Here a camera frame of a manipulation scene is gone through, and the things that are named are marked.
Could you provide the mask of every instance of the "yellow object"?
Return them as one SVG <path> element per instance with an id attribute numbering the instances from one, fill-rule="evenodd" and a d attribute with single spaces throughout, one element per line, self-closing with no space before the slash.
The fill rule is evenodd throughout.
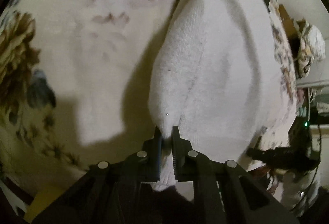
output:
<path id="1" fill-rule="evenodd" d="M 39 215 L 64 192 L 65 189 L 63 188 L 51 185 L 46 186 L 46 188 L 37 193 L 31 205 L 27 208 L 24 220 L 31 223 L 37 215 Z"/>

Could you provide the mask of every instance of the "black device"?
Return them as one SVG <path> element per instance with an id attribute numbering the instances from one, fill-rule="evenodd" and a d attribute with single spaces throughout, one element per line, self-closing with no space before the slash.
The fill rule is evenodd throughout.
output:
<path id="1" fill-rule="evenodd" d="M 142 186 L 160 178 L 162 136 L 144 142 L 125 161 L 100 162 L 41 212 L 32 224 L 110 224 L 139 222 Z M 200 224 L 297 224 L 298 220 L 255 182 L 235 161 L 224 164 L 192 149 L 172 130 L 174 172 L 178 181 L 193 181 L 194 212 Z"/>

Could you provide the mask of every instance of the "black cable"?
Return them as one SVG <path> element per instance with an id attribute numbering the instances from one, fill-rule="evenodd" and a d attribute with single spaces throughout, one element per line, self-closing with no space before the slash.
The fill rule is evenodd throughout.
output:
<path id="1" fill-rule="evenodd" d="M 321 134 L 321 129 L 320 129 L 320 125 L 318 124 L 317 125 L 317 128 L 318 128 L 318 130 L 319 130 L 319 136 L 320 136 L 320 158 L 321 158 L 321 150 L 322 150 L 322 134 Z M 314 173 L 314 176 L 313 176 L 313 178 L 312 178 L 312 181 L 311 181 L 311 183 L 310 183 L 310 185 L 308 185 L 308 187 L 304 190 L 304 196 L 302 197 L 302 199 L 300 199 L 300 201 L 292 208 L 292 209 L 290 209 L 290 212 L 292 212 L 292 211 L 294 211 L 299 205 L 300 205 L 300 203 L 304 200 L 304 198 L 305 197 L 307 197 L 307 195 L 308 195 L 308 192 L 309 192 L 309 190 L 310 190 L 310 188 L 311 188 L 311 186 L 312 186 L 312 184 L 313 184 L 313 181 L 314 181 L 314 179 L 315 179 L 315 176 L 316 176 L 316 174 L 317 174 L 317 170 L 319 169 L 319 165 L 316 167 L 316 170 L 315 170 L 315 173 Z"/>

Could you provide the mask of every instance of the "silver rivet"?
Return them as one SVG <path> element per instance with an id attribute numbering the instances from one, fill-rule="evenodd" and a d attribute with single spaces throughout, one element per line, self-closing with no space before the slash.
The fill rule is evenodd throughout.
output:
<path id="1" fill-rule="evenodd" d="M 147 153 L 145 151 L 139 151 L 137 153 L 137 156 L 140 158 L 144 158 L 144 157 L 147 157 Z"/>
<path id="2" fill-rule="evenodd" d="M 195 151 L 195 150 L 191 150 L 191 151 L 188 151 L 188 156 L 190 157 L 197 157 L 198 156 L 198 152 Z"/>
<path id="3" fill-rule="evenodd" d="M 109 164 L 106 161 L 101 161 L 98 163 L 98 168 L 100 168 L 100 169 L 107 168 L 108 166 L 109 166 Z"/>
<path id="4" fill-rule="evenodd" d="M 228 167 L 235 168 L 236 167 L 236 162 L 234 160 L 228 160 L 226 162 Z"/>

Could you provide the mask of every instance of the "brown flower print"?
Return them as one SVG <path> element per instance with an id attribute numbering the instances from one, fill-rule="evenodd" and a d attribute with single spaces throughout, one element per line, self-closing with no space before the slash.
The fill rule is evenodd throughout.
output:
<path id="1" fill-rule="evenodd" d="M 39 63 L 40 50 L 30 47 L 35 34 L 35 20 L 28 13 L 16 12 L 0 34 L 0 109 L 14 114 L 31 77 L 32 67 Z"/>

